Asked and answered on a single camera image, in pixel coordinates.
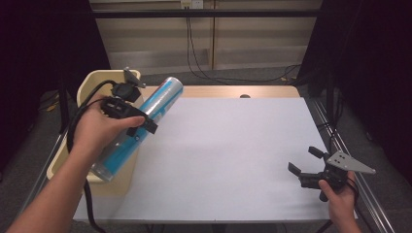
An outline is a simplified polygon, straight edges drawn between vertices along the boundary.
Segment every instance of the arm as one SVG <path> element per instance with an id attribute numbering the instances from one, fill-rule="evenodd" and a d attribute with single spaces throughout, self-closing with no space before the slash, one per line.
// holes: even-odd
<path id="1" fill-rule="evenodd" d="M 354 172 L 348 172 L 348 178 L 355 180 Z M 329 216 L 340 233 L 361 232 L 354 216 L 355 193 L 345 185 L 343 190 L 335 193 L 326 181 L 319 181 L 321 190 L 329 199 Z"/>
<path id="2" fill-rule="evenodd" d="M 93 162 L 123 129 L 144 122 L 141 116 L 105 117 L 98 103 L 91 105 L 79 121 L 67 160 L 8 232 L 67 232 Z"/>

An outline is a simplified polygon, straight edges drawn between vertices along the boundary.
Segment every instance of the gray floor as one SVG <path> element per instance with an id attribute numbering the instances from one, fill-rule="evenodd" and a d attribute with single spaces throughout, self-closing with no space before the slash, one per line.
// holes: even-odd
<path id="1" fill-rule="evenodd" d="M 284 69 L 263 68 L 206 72 L 211 78 L 225 77 L 234 79 L 253 79 L 254 82 L 228 81 L 229 84 L 285 84 L 285 81 L 265 81 L 281 77 Z M 296 75 L 290 73 L 289 80 Z M 179 78 L 185 85 L 190 84 L 221 84 L 210 79 L 199 79 L 191 73 L 151 75 L 143 76 L 142 79 L 148 85 L 160 84 L 168 76 Z M 308 98 L 306 86 L 300 86 L 298 91 L 305 97 L 308 106 L 311 100 Z M 45 93 L 44 98 L 52 92 Z M 29 194 L 32 185 L 40 174 L 43 164 L 47 160 L 50 151 L 58 137 L 59 109 L 51 112 L 40 111 L 33 128 L 27 138 L 21 144 L 8 168 L 4 171 L 3 181 L 0 183 L 0 232 L 6 231 L 8 226 L 16 217 L 25 197 Z M 374 144 L 366 138 L 366 132 L 353 114 L 350 107 L 344 105 L 342 118 L 338 123 L 338 131 L 345 141 L 353 157 L 367 163 L 377 170 L 374 176 L 365 176 L 371 189 L 388 215 L 395 232 L 411 232 L 412 229 L 412 187 L 388 162 L 384 152 L 379 145 Z M 360 209 L 367 213 L 362 200 L 359 201 Z M 370 216 L 367 221 L 373 224 Z M 226 228 L 227 233 L 234 232 L 315 232 L 323 222 L 308 223 L 278 223 L 278 224 L 230 224 Z M 366 225 L 360 219 L 359 225 L 363 232 L 368 232 Z M 145 226 L 136 224 L 107 225 L 102 224 L 108 232 L 147 232 Z M 160 232 L 161 226 L 156 225 L 154 232 Z M 73 221 L 71 232 L 93 232 L 86 223 Z M 209 224 L 196 225 L 166 225 L 164 232 L 212 232 Z M 331 226 L 327 232 L 336 232 Z"/>

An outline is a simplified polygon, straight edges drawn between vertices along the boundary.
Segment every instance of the blue cylinder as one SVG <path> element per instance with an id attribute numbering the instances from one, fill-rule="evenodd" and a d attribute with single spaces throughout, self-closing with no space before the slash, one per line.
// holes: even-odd
<path id="1" fill-rule="evenodd" d="M 176 78 L 167 78 L 139 109 L 154 123 L 158 123 L 182 93 L 182 83 Z M 126 131 L 122 131 L 91 166 L 91 172 L 105 182 L 112 180 L 148 135 L 148 131 L 143 127 L 137 129 L 134 137 L 126 135 Z"/>

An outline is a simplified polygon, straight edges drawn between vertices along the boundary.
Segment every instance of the hand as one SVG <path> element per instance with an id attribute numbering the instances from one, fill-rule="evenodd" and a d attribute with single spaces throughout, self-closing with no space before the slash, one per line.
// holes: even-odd
<path id="1" fill-rule="evenodd" d="M 355 180 L 354 172 L 348 172 L 348 178 Z M 329 217 L 336 225 L 339 232 L 360 232 L 355 222 L 355 193 L 347 185 L 335 193 L 329 184 L 321 180 L 319 187 L 329 199 Z"/>
<path id="2" fill-rule="evenodd" d="M 104 98 L 95 94 L 89 103 Z M 102 101 L 90 105 L 80 119 L 74 136 L 74 147 L 92 149 L 100 153 L 123 129 L 137 127 L 145 122 L 142 116 L 114 119 L 102 114 Z"/>

